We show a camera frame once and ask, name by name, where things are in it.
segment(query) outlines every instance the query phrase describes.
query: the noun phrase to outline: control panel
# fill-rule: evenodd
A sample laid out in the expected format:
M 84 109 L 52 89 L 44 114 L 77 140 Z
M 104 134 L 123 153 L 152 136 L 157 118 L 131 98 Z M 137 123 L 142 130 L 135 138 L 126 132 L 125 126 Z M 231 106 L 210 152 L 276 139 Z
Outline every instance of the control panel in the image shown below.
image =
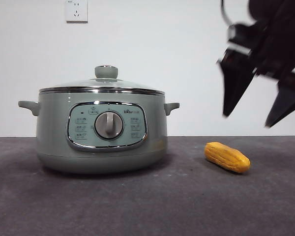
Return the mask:
M 144 111 L 132 103 L 80 103 L 71 109 L 67 124 L 69 143 L 79 150 L 128 147 L 146 134 Z

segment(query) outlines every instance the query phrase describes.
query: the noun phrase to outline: pot handle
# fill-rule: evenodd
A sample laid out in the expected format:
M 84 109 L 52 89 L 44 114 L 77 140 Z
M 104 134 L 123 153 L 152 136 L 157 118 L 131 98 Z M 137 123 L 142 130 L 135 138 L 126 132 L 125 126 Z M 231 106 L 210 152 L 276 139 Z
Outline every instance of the pot handle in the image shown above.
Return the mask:
M 173 103 L 165 103 L 164 104 L 164 109 L 165 109 L 165 114 L 167 116 L 170 115 L 171 111 L 174 109 L 179 108 L 180 104 L 178 102 L 173 102 Z
M 40 104 L 39 102 L 31 102 L 31 101 L 19 101 L 19 107 L 27 108 L 31 110 L 34 116 L 39 115 Z

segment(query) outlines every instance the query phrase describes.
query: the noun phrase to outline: silver knob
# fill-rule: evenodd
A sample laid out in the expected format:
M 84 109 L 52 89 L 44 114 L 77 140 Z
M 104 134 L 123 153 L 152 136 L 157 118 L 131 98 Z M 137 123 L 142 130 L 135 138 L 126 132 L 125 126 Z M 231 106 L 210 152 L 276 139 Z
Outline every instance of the silver knob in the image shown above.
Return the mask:
M 116 79 L 118 76 L 118 68 L 111 65 L 101 65 L 95 67 L 95 76 L 98 79 Z
M 104 112 L 98 116 L 94 127 L 100 137 L 113 139 L 122 132 L 123 122 L 116 113 Z

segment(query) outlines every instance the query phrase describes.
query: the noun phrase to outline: lid knob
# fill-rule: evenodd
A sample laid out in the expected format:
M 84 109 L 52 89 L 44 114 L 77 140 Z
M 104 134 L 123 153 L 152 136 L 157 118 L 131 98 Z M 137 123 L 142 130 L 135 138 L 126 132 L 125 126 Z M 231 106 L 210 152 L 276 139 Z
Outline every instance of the lid knob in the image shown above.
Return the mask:
M 116 79 L 118 68 L 111 65 L 100 65 L 95 67 L 95 76 L 100 78 Z

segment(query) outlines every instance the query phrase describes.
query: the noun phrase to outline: yellow vegetable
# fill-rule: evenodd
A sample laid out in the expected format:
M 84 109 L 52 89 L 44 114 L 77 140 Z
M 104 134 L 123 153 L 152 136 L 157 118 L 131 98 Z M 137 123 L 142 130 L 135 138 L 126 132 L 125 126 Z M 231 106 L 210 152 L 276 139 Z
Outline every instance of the yellow vegetable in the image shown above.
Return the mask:
M 219 142 L 207 143 L 205 155 L 207 160 L 237 173 L 244 173 L 250 168 L 250 161 L 245 155 Z

